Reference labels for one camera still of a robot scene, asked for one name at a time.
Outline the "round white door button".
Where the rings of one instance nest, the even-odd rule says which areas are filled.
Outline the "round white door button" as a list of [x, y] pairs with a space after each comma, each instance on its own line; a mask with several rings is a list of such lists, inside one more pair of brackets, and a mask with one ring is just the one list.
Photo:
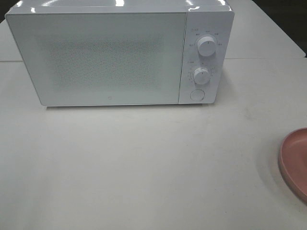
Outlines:
[[203, 90], [194, 90], [190, 93], [190, 98], [193, 101], [202, 101], [204, 96], [205, 92]]

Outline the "white microwave door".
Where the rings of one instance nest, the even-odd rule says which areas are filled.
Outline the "white microwave door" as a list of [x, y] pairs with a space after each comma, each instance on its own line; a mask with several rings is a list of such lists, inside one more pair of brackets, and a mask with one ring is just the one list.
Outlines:
[[8, 15], [45, 106], [175, 104], [186, 15]]

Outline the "pink round plate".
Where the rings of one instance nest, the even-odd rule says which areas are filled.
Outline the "pink round plate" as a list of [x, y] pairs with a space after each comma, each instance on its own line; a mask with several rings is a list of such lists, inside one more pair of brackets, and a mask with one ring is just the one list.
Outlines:
[[307, 129], [289, 133], [282, 141], [278, 155], [281, 176], [292, 192], [307, 202]]

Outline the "lower white timer knob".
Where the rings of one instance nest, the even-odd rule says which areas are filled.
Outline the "lower white timer knob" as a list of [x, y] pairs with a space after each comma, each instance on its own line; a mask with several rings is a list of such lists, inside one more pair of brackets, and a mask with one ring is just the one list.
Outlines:
[[196, 84], [204, 85], [210, 81], [211, 75], [207, 68], [197, 68], [194, 70], [193, 79]]

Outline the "upper white power knob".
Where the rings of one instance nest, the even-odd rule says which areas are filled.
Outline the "upper white power knob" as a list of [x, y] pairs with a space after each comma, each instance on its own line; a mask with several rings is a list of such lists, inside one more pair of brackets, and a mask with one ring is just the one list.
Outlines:
[[216, 39], [210, 34], [204, 35], [197, 41], [197, 50], [202, 57], [213, 55], [216, 52], [216, 46]]

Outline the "white microwave oven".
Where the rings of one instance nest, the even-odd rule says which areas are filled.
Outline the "white microwave oven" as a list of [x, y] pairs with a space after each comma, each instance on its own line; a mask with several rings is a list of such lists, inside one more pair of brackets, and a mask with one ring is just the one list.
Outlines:
[[[179, 97], [175, 104], [212, 104], [217, 95], [235, 16], [224, 0], [21, 0], [10, 8], [5, 18], [7, 21], [8, 15], [138, 13], [186, 15]], [[216, 52], [209, 57], [202, 57], [197, 50], [197, 41], [204, 35], [212, 35], [217, 42]], [[198, 85], [194, 82], [193, 73], [197, 68], [209, 70], [211, 79], [207, 84]], [[202, 101], [191, 100], [190, 93], [194, 90], [205, 92]]]

